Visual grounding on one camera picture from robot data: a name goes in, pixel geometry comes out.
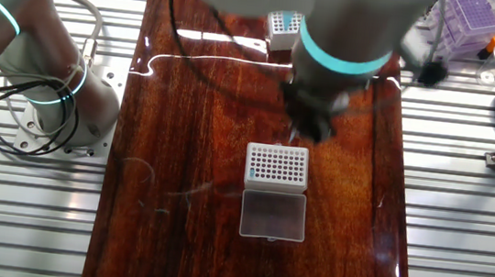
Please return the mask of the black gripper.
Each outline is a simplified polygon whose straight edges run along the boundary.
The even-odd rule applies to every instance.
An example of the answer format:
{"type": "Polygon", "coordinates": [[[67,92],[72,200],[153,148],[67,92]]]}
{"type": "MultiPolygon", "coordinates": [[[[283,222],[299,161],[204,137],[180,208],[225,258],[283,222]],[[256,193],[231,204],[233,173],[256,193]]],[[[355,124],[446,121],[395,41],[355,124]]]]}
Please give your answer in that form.
{"type": "Polygon", "coordinates": [[[350,105],[348,93],[321,96],[313,88],[298,83],[282,82],[284,111],[291,118],[291,128],[315,144],[336,135],[333,119],[343,115],[350,105]]]}

